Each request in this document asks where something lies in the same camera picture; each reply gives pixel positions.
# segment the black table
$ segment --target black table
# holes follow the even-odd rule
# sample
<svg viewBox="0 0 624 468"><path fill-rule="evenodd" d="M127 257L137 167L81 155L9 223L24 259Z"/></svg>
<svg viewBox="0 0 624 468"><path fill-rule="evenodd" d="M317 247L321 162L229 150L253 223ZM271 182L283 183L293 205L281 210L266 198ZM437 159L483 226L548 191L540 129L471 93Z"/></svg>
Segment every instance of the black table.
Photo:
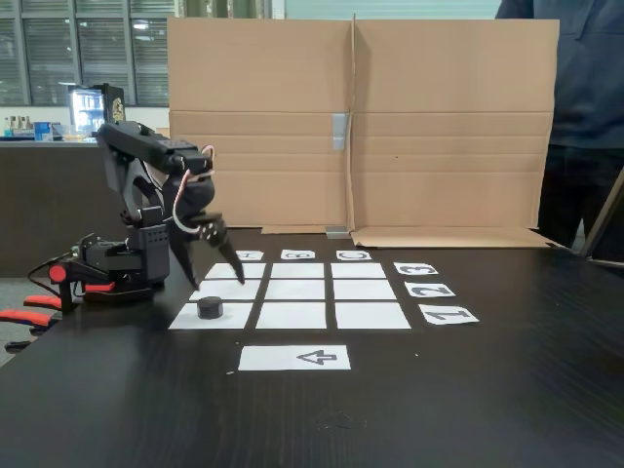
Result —
<svg viewBox="0 0 624 468"><path fill-rule="evenodd" d="M353 249L233 237L267 263ZM242 331L169 331L176 265L154 303L85 306L0 370L0 466L624 466L622 280L559 250L370 252L412 330L255 330L257 302ZM393 261L434 265L481 322L427 324ZM346 344L352 370L237 371L245 345L305 343Z"/></svg>

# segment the arrow sign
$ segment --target arrow sign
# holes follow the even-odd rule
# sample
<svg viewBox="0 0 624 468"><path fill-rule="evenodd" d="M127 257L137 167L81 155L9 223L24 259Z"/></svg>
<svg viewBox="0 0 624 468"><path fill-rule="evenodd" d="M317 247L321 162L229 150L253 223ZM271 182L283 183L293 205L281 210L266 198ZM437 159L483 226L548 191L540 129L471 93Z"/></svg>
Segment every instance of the arrow sign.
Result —
<svg viewBox="0 0 624 468"><path fill-rule="evenodd" d="M301 356L297 356L297 359L302 361L307 361L308 363L318 364L319 366L324 366L325 361L336 361L338 358L335 354L325 354L325 351L320 349L319 351L314 351L313 353L302 354Z"/></svg>
<svg viewBox="0 0 624 468"><path fill-rule="evenodd" d="M350 371L344 344L245 346L239 371Z"/></svg>

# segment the white wire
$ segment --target white wire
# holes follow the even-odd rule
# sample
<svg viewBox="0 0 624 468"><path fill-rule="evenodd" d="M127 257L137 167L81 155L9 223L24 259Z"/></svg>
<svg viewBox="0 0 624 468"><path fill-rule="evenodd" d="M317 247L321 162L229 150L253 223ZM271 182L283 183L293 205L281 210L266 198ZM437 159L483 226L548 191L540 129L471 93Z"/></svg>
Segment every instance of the white wire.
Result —
<svg viewBox="0 0 624 468"><path fill-rule="evenodd" d="M211 161L213 161L215 159L215 147L212 146L211 144L208 144L206 146L204 146L204 148L202 149L202 154L206 154L206 152L210 152L210 158ZM208 173L208 176L211 176L212 174L214 174L215 171L212 170ZM186 172L184 173L184 177L182 178L182 182L179 184L179 189L177 190L177 194L175 195L175 200L174 200L174 209L172 212L172 215L174 216L174 222L175 225L183 232L186 232L188 234L197 234L200 231L200 227L196 227L196 228L190 228L185 226L184 224L182 224L179 220L179 218L177 217L177 202L179 201L182 192L184 191L184 188L186 188L186 181L188 181L188 178L191 175L191 171L189 169L186 170Z"/></svg>
<svg viewBox="0 0 624 468"><path fill-rule="evenodd" d="M173 209L172 215L174 216L175 225L181 231L186 232L187 234L197 234L200 231L199 226L191 229L190 227L187 227L184 224L182 224L179 218L177 217L177 202L179 201L182 195L182 192L184 191L184 188L186 187L186 181L188 180L188 177L190 175L191 175L191 171L190 169L187 169L186 172L184 173L184 177L182 178L182 182L179 183L179 189L177 190L177 194L175 195L174 209Z"/></svg>

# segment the white paper square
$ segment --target white paper square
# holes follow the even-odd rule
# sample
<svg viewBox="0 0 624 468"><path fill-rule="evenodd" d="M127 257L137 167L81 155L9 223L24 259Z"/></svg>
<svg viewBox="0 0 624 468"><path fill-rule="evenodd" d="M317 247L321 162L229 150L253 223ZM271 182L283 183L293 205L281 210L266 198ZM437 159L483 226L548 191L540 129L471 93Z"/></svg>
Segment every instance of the white paper square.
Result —
<svg viewBox="0 0 624 468"><path fill-rule="evenodd" d="M271 278L325 278L323 263L274 263Z"/></svg>
<svg viewBox="0 0 624 468"><path fill-rule="evenodd" d="M259 287L259 280L248 280L245 285L231 280L202 281L199 290L191 295L190 300L209 296L220 297L223 300L254 300Z"/></svg>
<svg viewBox="0 0 624 468"><path fill-rule="evenodd" d="M410 323L398 302L337 302L339 329L406 330Z"/></svg>
<svg viewBox="0 0 624 468"><path fill-rule="evenodd" d="M337 251L335 256L343 261L363 261L370 260L371 254L364 251Z"/></svg>
<svg viewBox="0 0 624 468"><path fill-rule="evenodd" d="M326 329L325 302L264 302L257 329Z"/></svg>
<svg viewBox="0 0 624 468"><path fill-rule="evenodd" d="M265 263L243 263L243 271L245 272L245 279L257 278L261 279L264 273ZM211 271L206 275L206 279L236 279L236 273L234 268L229 263L216 263Z"/></svg>
<svg viewBox="0 0 624 468"><path fill-rule="evenodd" d="M402 275L420 276L420 275L437 275L436 269L427 263L394 263L397 271Z"/></svg>
<svg viewBox="0 0 624 468"><path fill-rule="evenodd" d="M271 280L265 300L325 299L324 280Z"/></svg>
<svg viewBox="0 0 624 468"><path fill-rule="evenodd" d="M380 263L332 263L334 278L385 278Z"/></svg>
<svg viewBox="0 0 624 468"><path fill-rule="evenodd" d="M282 260L309 260L315 256L312 251L282 251Z"/></svg>
<svg viewBox="0 0 624 468"><path fill-rule="evenodd" d="M412 297L453 297L455 293L443 284L408 283L406 288Z"/></svg>
<svg viewBox="0 0 624 468"><path fill-rule="evenodd" d="M232 303L225 302L223 304L223 315L218 319L205 320L197 316L197 303L193 302L184 305L179 311L172 324L170 330L242 330L250 318L252 312L252 303Z"/></svg>
<svg viewBox="0 0 624 468"><path fill-rule="evenodd" d="M396 300L387 280L333 280L335 300Z"/></svg>
<svg viewBox="0 0 624 468"><path fill-rule="evenodd" d="M454 305L422 305L418 304L425 320L433 325L470 324L479 322L474 315L463 307Z"/></svg>
<svg viewBox="0 0 624 468"><path fill-rule="evenodd" d="M236 251L241 261L260 261L264 253L260 251Z"/></svg>
<svg viewBox="0 0 624 468"><path fill-rule="evenodd" d="M239 371L348 371L345 345L245 346Z"/></svg>

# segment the cardboard backdrop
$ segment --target cardboard backdrop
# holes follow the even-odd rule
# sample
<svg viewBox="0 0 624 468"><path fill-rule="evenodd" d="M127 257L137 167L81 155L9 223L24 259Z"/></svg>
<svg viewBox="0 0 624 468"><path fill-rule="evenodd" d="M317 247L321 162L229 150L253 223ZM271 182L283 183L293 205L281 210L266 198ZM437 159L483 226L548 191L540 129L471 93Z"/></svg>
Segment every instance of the cardboard backdrop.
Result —
<svg viewBox="0 0 624 468"><path fill-rule="evenodd" d="M211 210L230 225L544 246L527 228L558 35L545 20L169 19L172 135L216 148Z"/></svg>

